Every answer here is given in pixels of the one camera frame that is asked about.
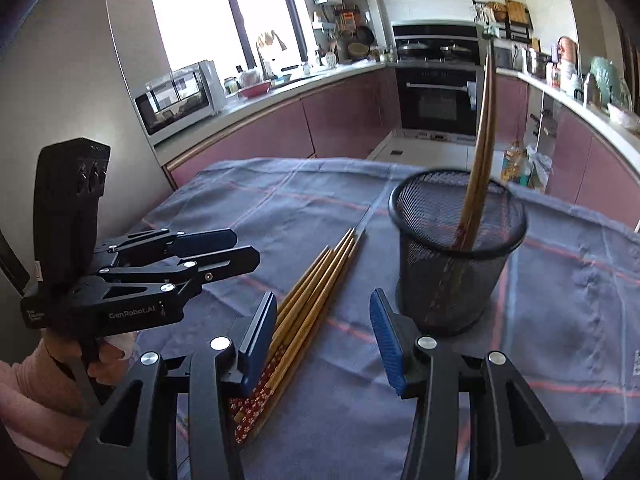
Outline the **left hand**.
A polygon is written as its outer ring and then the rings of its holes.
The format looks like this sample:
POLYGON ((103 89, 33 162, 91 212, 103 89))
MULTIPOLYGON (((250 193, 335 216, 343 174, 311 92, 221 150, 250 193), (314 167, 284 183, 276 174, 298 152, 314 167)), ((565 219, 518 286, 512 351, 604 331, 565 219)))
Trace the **left hand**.
MULTIPOLYGON (((72 364, 81 360, 81 348, 75 339, 55 333, 50 328, 42 332, 44 346, 55 361, 72 364)), ((116 386, 127 373, 134 353, 137 333, 107 336, 99 344, 99 356, 88 365, 88 376, 101 385, 116 386)))

